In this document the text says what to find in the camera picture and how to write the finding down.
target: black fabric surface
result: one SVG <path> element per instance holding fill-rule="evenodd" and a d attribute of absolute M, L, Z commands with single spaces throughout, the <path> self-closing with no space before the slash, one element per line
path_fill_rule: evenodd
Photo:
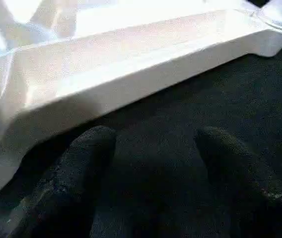
<path fill-rule="evenodd" d="M 228 237 L 227 209 L 212 192 L 194 135 L 223 127 L 282 178 L 282 51 L 236 59 L 36 146 L 0 192 L 0 224 L 65 146 L 97 124 L 118 138 L 92 237 Z"/>

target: white molded plastic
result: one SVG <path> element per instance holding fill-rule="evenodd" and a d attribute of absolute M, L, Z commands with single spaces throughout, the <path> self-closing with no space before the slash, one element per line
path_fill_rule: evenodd
<path fill-rule="evenodd" d="M 75 37 L 24 42 L 0 55 L 0 189 L 36 143 L 242 55 L 282 48 L 282 18 L 268 14 L 281 1 L 260 10 L 241 0 L 196 8 L 182 1 L 173 11 L 141 3 L 78 10 Z M 64 26 L 74 21 L 70 9 Z M 93 28 L 102 13 L 113 19 Z M 42 23 L 59 35 L 73 31 L 49 19 Z"/>

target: black felt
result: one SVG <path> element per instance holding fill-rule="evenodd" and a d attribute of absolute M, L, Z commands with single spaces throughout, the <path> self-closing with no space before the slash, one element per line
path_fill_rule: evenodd
<path fill-rule="evenodd" d="M 0 192 L 0 222 L 64 147 L 96 124 L 116 129 L 118 140 L 92 237 L 228 237 L 227 208 L 209 185 L 194 135 L 223 127 L 282 178 L 282 51 L 233 60 L 36 146 Z"/>

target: dark carpet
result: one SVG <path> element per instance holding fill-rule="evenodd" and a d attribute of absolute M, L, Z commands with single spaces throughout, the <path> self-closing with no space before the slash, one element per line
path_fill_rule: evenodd
<path fill-rule="evenodd" d="M 282 179 L 282 51 L 236 59 L 36 146 L 0 192 L 0 223 L 66 145 L 97 124 L 116 129 L 118 143 L 92 237 L 228 237 L 227 208 L 194 135 L 206 125 L 225 128 Z"/>

